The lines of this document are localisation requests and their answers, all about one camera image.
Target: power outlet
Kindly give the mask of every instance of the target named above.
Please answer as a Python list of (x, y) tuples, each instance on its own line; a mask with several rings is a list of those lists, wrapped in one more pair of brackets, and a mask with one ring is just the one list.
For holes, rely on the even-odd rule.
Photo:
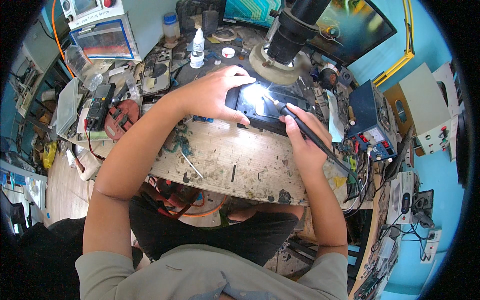
[(425, 254), (422, 256), (421, 264), (431, 264), (438, 249), (438, 241), (428, 241), (425, 245)]
[(425, 245), (425, 254), (422, 256), (421, 264), (431, 264), (433, 262), (433, 258), (437, 253), (440, 237), (442, 236), (442, 229), (430, 230), (428, 236), (431, 237), (432, 235), (434, 235), (433, 239), (427, 240), (427, 244)]
[(439, 241), (440, 240), (440, 237), (442, 235), (442, 229), (432, 229), (430, 230), (430, 232), (428, 233), (428, 236), (432, 236), (432, 234), (435, 235), (435, 237), (433, 238), (433, 240), (427, 240), (427, 242), (434, 242), (434, 241)]

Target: soldering iron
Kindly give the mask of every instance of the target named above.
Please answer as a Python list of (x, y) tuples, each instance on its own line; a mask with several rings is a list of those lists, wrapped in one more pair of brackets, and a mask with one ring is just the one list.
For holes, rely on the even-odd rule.
[(353, 199), (354, 198), (357, 198), (357, 197), (360, 197), (360, 192), (361, 192), (361, 185), (360, 185), (360, 182), (357, 178), (357, 175), (355, 175), (355, 173), (353, 173), (353, 171), (348, 168), (347, 166), (345, 166), (344, 164), (342, 164), (338, 158), (336, 157), (336, 155), (330, 151), (330, 149), (325, 145), (325, 143), (307, 126), (307, 124), (305, 124), (302, 120), (300, 120), (300, 118), (294, 114), (293, 112), (290, 111), (290, 109), (288, 109), (287, 107), (287, 104), (286, 103), (283, 103), (283, 102), (280, 102), (278, 100), (275, 100), (273, 99), (271, 96), (267, 95), (267, 94), (264, 94), (264, 98), (270, 100), (273, 102), (273, 105), (275, 106), (275, 108), (278, 110), (278, 113), (280, 113), (281, 115), (283, 116), (291, 116), (295, 122), (297, 123), (297, 125), (299, 126), (300, 130), (303, 131), (303, 133), (315, 144), (317, 145), (317, 147), (319, 147), (323, 152), (325, 152), (325, 154), (327, 154), (327, 156), (329, 158), (331, 158), (333, 161), (335, 161), (338, 165), (341, 166), (342, 169), (344, 169), (345, 171), (347, 171), (352, 177), (353, 179), (355, 179), (355, 182), (357, 184), (357, 188), (359, 190), (358, 192), (358, 195), (352, 197)]

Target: computer screen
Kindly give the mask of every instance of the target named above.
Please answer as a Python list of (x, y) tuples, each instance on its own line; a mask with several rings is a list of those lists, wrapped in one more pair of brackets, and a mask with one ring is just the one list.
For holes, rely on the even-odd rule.
[(282, 0), (227, 0), (223, 21), (270, 27), (274, 20), (270, 16), (270, 10), (278, 11), (281, 4)]
[(332, 0), (317, 25), (320, 32), (309, 43), (346, 66), (396, 33), (369, 0)]

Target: plastic bottle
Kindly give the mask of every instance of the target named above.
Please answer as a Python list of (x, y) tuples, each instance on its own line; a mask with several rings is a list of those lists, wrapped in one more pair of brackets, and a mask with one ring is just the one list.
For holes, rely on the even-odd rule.
[(193, 38), (193, 50), (194, 51), (203, 51), (205, 46), (204, 33), (201, 28), (198, 28), (197, 34)]
[(204, 58), (205, 54), (203, 51), (192, 51), (192, 54), (190, 55), (190, 66), (194, 69), (200, 68), (204, 65)]
[(163, 16), (163, 34), (167, 43), (175, 43), (180, 37), (180, 24), (174, 12), (168, 12)]
[(140, 92), (138, 91), (137, 84), (135, 83), (135, 79), (133, 78), (132, 72), (125, 73), (125, 83), (128, 86), (130, 91), (130, 99), (135, 101), (138, 104), (138, 107), (142, 107), (142, 99), (140, 98)]
[(91, 92), (103, 81), (102, 72), (95, 67), (80, 46), (70, 45), (65, 50), (65, 63)]

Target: hand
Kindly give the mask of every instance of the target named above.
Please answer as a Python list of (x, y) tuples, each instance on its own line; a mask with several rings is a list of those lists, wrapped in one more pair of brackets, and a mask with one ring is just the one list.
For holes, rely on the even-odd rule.
[(169, 93), (168, 96), (182, 102), (185, 115), (192, 114), (249, 125), (250, 121), (244, 114), (225, 106), (225, 97), (229, 89), (254, 83), (255, 80), (241, 67), (229, 66), (195, 80)]
[[(305, 112), (291, 103), (287, 103), (287, 107), (318, 135), (328, 148), (332, 146), (332, 136), (313, 114)], [(287, 126), (287, 134), (293, 146), (293, 159), (299, 168), (302, 179), (305, 181), (306, 178), (324, 174), (323, 166), (327, 155), (309, 138), (303, 139), (300, 128), (291, 116), (280, 116), (280, 121), (285, 122)]]

